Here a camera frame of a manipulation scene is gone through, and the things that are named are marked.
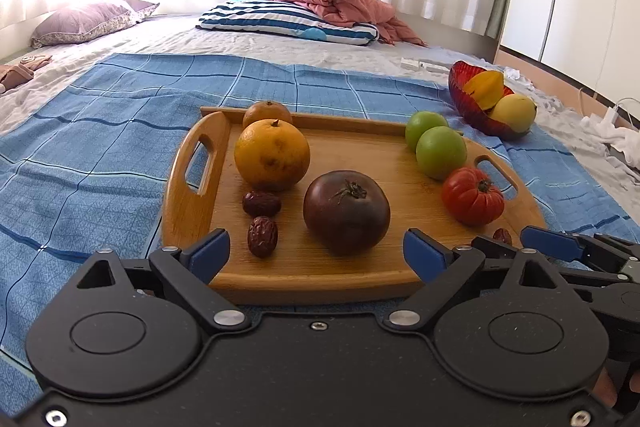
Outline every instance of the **pink pillow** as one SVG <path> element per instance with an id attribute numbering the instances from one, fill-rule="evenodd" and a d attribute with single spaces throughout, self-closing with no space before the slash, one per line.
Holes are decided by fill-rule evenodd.
<path id="1" fill-rule="evenodd" d="M 97 0 L 58 10 L 31 35 L 31 46 L 80 44 L 134 26 L 149 17 L 159 3 L 141 0 Z"/>

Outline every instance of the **pink blanket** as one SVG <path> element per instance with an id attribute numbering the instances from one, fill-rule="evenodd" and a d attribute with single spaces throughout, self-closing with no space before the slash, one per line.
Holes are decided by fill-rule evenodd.
<path id="1" fill-rule="evenodd" d="M 309 8 L 325 21 L 351 28 L 358 22 L 375 24 L 380 40 L 386 44 L 405 41 L 426 46 L 422 39 L 396 17 L 396 9 L 379 0 L 276 0 L 289 1 Z"/>

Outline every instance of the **wooden tray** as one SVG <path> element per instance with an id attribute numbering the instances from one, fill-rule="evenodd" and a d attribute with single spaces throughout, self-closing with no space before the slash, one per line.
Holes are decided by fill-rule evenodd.
<path id="1" fill-rule="evenodd" d="M 447 214 L 440 201 L 440 183 L 418 171 L 415 155 L 404 142 L 404 125 L 384 121 L 293 115 L 293 124 L 311 148 L 306 176 L 281 193 L 282 210 L 275 217 L 278 246 L 267 259 L 254 257 L 246 246 L 251 218 L 242 211 L 249 186 L 238 174 L 234 146 L 241 132 L 243 109 L 203 107 L 204 118 L 178 149 L 167 184 L 162 214 L 165 245 L 188 247 L 221 227 L 231 237 L 231 256 L 210 286 L 237 304 L 319 304 L 366 301 L 410 295 L 420 283 L 402 257 L 402 236 L 417 228 L 447 247 L 468 243 L 479 233 L 500 227 L 517 241 L 526 225 L 545 227 L 533 196 L 517 174 L 498 156 L 466 140 L 469 166 L 489 160 L 517 190 L 502 216 L 487 227 L 470 229 Z M 185 182 L 190 159 L 202 142 L 209 160 L 197 193 Z M 302 201 L 309 183 L 324 172 L 353 169 L 375 179 L 391 206 L 385 238 L 355 257 L 336 257 L 306 229 Z"/>

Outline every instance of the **green apple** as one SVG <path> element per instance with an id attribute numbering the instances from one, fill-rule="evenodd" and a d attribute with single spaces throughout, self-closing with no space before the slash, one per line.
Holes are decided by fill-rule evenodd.
<path id="1" fill-rule="evenodd" d="M 414 112 L 404 128 L 404 139 L 409 149 L 415 152 L 415 146 L 418 145 L 418 140 L 422 133 L 441 125 L 449 126 L 446 118 L 441 114 L 430 111 Z"/>
<path id="2" fill-rule="evenodd" d="M 433 127 L 420 136 L 415 148 L 420 171 L 436 180 L 444 180 L 451 171 L 466 162 L 466 144 L 450 127 Z"/>

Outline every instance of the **screw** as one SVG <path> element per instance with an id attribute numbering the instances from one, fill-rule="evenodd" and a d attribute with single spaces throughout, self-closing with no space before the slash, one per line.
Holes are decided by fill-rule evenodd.
<path id="1" fill-rule="evenodd" d="M 240 310 L 222 310 L 213 315 L 213 321 L 220 326 L 237 326 L 244 322 L 244 314 Z"/>
<path id="2" fill-rule="evenodd" d="M 420 322 L 420 315 L 411 310 L 397 310 L 389 315 L 389 322 L 394 326 L 413 326 Z"/>
<path id="3" fill-rule="evenodd" d="M 587 427 L 591 423 L 591 414 L 588 411 L 578 411 L 571 416 L 571 427 Z"/>
<path id="4" fill-rule="evenodd" d="M 44 415 L 46 422 L 51 427 L 64 427 L 66 425 L 66 415 L 62 411 L 51 410 Z"/>

